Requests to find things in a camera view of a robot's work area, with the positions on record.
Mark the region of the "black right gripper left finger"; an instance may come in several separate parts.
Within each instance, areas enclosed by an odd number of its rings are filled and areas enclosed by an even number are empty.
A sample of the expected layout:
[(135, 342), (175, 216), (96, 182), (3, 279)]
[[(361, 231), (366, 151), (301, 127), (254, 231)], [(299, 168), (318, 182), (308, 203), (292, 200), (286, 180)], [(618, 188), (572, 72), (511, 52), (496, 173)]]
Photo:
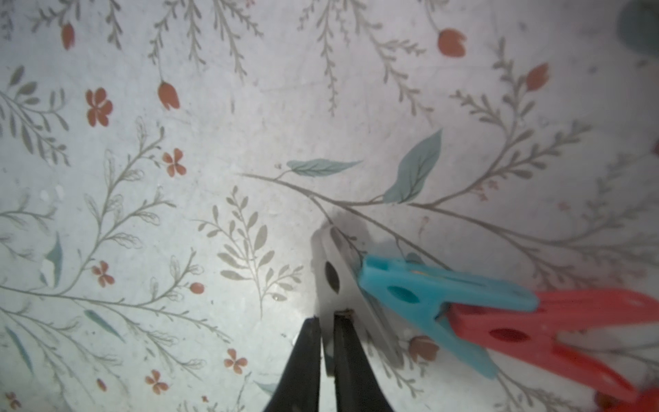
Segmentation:
[(318, 412), (321, 374), (319, 319), (306, 319), (264, 412)]

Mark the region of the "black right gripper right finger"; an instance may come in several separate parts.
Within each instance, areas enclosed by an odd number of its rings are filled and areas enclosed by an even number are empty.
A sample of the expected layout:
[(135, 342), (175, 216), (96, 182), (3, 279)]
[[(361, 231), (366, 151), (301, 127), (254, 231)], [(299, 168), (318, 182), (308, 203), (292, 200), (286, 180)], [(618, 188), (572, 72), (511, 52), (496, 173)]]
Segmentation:
[(334, 376), (338, 412), (393, 412), (350, 318), (334, 317)]

